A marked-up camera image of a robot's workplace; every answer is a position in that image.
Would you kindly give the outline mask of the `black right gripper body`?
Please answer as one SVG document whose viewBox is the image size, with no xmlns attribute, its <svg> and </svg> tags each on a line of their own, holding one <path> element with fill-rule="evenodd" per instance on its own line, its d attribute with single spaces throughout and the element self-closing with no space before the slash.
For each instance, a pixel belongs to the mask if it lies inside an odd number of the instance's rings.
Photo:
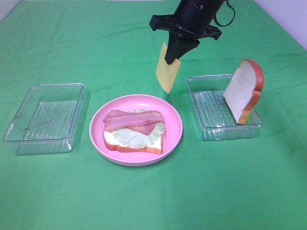
<svg viewBox="0 0 307 230">
<path fill-rule="evenodd" d="M 169 32 L 169 41 L 196 41 L 202 38 L 219 39 L 222 31 L 210 25 L 216 11 L 181 10 L 169 15 L 153 15 L 149 25 L 152 30 L 165 30 Z"/>
</svg>

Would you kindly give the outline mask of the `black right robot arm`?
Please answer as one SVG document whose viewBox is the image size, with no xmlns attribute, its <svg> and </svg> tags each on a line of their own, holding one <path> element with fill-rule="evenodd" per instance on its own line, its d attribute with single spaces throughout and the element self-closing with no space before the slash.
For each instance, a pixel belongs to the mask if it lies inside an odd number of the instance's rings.
<svg viewBox="0 0 307 230">
<path fill-rule="evenodd" d="M 210 23 L 223 0 L 182 0 L 173 14 L 153 15 L 149 25 L 153 31 L 169 32 L 165 61 L 168 65 L 200 44 L 202 38 L 217 40 L 222 32 Z"/>
</svg>

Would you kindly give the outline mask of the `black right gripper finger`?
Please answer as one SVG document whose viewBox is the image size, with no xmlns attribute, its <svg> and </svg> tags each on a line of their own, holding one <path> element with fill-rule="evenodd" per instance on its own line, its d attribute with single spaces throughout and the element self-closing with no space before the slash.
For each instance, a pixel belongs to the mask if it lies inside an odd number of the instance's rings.
<svg viewBox="0 0 307 230">
<path fill-rule="evenodd" d="M 199 40 L 186 40 L 180 41 L 178 47 L 178 55 L 177 59 L 180 59 L 183 55 L 185 55 L 190 50 L 196 48 L 200 44 Z"/>
<path fill-rule="evenodd" d="M 188 52 L 189 39 L 185 37 L 179 37 L 175 32 L 169 32 L 168 46 L 165 54 L 165 61 L 168 65 L 171 65 L 175 59 L 180 59 Z"/>
</svg>

